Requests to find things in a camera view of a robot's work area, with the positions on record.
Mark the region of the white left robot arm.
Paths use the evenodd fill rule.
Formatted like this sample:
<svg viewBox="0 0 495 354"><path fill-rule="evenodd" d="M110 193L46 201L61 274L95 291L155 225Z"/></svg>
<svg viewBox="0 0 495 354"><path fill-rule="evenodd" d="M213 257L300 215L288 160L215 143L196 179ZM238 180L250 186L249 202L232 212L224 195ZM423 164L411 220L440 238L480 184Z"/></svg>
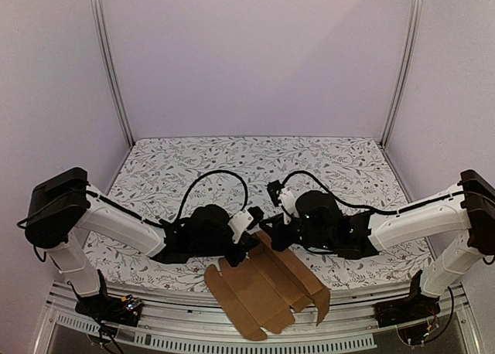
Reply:
<svg viewBox="0 0 495 354"><path fill-rule="evenodd" d="M209 204L172 221L149 220L103 195L88 182L87 172L75 167L33 189L28 215L17 226L52 259L86 307L98 318L109 318L114 300L104 293L104 278L87 259L75 229L100 233L161 264L224 257L236 267L258 245L249 232L263 217L260 207L244 203L233 215Z"/></svg>

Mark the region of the aluminium frame post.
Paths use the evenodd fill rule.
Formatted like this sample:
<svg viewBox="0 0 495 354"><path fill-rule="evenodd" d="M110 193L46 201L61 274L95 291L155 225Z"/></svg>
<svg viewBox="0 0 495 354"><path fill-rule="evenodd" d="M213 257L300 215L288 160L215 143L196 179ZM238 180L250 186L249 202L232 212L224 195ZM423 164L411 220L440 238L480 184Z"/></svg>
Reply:
<svg viewBox="0 0 495 354"><path fill-rule="evenodd" d="M97 33L101 56L104 64L105 74L108 80L109 90L114 103L114 109L117 115L122 134L129 148L135 145L135 137L132 133L128 114L125 109L124 99L118 81L118 75L111 52L111 44L108 36L108 30L104 15L103 0L90 0L91 9L94 17L94 25Z"/></svg>
<svg viewBox="0 0 495 354"><path fill-rule="evenodd" d="M387 146L391 140L394 124L397 120L401 100L405 92L409 70L414 56L415 44L418 37L423 2L424 0L411 0L411 10L409 13L405 44L401 56L401 62L399 64L398 76L394 85L390 106L379 141L379 145L384 150L387 149Z"/></svg>

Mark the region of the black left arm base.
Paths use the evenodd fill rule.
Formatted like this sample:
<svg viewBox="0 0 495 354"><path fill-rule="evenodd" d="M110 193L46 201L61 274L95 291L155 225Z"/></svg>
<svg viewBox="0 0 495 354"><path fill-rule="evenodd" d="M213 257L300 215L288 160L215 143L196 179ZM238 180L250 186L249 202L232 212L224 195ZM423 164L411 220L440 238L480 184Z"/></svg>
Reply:
<svg viewBox="0 0 495 354"><path fill-rule="evenodd" d="M99 269L97 276L100 287L97 293L91 296L81 297L71 286L77 298L76 312L89 316L97 323L112 322L137 327L142 315L143 300L132 294L120 298L110 296L104 276Z"/></svg>

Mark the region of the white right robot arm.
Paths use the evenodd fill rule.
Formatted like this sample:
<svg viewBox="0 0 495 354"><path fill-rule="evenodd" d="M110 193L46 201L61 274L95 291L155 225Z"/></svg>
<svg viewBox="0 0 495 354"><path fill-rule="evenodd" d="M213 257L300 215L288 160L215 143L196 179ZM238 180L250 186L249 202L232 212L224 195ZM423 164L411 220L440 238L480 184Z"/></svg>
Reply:
<svg viewBox="0 0 495 354"><path fill-rule="evenodd" d="M395 209L348 203L324 184L295 196L286 184L274 181L267 186L281 210L260 223L273 250L297 244L315 254L360 260L400 243L458 232L419 274L418 290L401 301L400 313L407 320L417 319L428 310L430 299L494 254L494 187L474 170L462 172L459 182L436 195Z"/></svg>

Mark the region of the left aluminium frame post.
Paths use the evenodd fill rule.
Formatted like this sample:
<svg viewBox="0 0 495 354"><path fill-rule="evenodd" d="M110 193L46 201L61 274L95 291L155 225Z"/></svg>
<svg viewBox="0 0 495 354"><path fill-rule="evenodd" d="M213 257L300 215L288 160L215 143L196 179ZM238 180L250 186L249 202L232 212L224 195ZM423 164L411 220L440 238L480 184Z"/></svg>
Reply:
<svg viewBox="0 0 495 354"><path fill-rule="evenodd" d="M108 36L108 30L104 15L103 0L90 0L91 9L94 17L94 25L97 33L101 56L104 64L105 74L108 80L109 90L114 103L114 109L117 115L122 134L129 148L135 145L135 137L132 133L128 114L125 109L124 99L118 81L118 75L111 52L111 44Z"/></svg>

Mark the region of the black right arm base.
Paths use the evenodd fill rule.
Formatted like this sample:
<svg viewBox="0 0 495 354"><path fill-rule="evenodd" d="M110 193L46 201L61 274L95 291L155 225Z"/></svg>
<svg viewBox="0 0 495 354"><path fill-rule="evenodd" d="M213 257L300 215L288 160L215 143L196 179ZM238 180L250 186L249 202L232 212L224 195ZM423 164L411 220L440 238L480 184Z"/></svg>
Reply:
<svg viewBox="0 0 495 354"><path fill-rule="evenodd" d="M421 324L397 330L399 339L408 346L424 345L432 340L432 331L437 328L438 313L441 311L439 297L423 294L422 274L423 271L418 271L413 276L407 296L374 305L374 318L380 328L422 320Z"/></svg>

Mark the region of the right aluminium frame post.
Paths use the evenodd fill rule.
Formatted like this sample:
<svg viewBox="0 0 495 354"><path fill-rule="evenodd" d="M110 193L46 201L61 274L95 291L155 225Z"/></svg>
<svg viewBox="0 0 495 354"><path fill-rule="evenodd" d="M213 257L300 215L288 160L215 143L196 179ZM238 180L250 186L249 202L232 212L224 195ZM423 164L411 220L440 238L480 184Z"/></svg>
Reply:
<svg viewBox="0 0 495 354"><path fill-rule="evenodd" d="M414 56L415 44L418 37L423 2L424 0L411 0L411 10L409 13L405 44L401 56L401 62L399 64L398 76L394 85L390 106L379 141L379 145L384 150L387 149L387 146L391 140L394 124L397 120L401 100L405 92L409 70Z"/></svg>

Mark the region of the aluminium front rail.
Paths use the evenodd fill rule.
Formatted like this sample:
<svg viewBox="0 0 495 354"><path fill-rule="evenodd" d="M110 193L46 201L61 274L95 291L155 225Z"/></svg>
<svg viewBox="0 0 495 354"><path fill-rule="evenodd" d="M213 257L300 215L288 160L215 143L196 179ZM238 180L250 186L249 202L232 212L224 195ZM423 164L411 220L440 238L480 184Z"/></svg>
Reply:
<svg viewBox="0 0 495 354"><path fill-rule="evenodd" d="M403 297L406 283L362 290L334 291L329 313L316 322L316 309L295 315L295 322L263 342L243 339L215 299L207 293L145 290L111 284L109 291L130 292L144 301L137 326L116 326L115 341L102 345L98 327L75 312L75 298L65 284L53 284L36 336L36 353L481 353L483 345L460 284L440 300L433 341L405 345L398 327L381 328L374 305Z"/></svg>

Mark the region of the brown cardboard box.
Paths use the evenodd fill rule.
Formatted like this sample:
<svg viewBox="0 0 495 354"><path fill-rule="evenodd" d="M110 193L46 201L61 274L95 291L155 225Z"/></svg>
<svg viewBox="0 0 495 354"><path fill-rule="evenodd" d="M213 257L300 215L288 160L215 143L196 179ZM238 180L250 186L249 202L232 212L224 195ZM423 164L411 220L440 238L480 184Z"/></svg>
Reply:
<svg viewBox="0 0 495 354"><path fill-rule="evenodd" d="M205 270L204 281L230 322L244 339L264 341L295 323L295 312L310 305L319 325L329 312L330 292L290 250L271 248L271 238L259 231L259 245L238 266L221 258Z"/></svg>

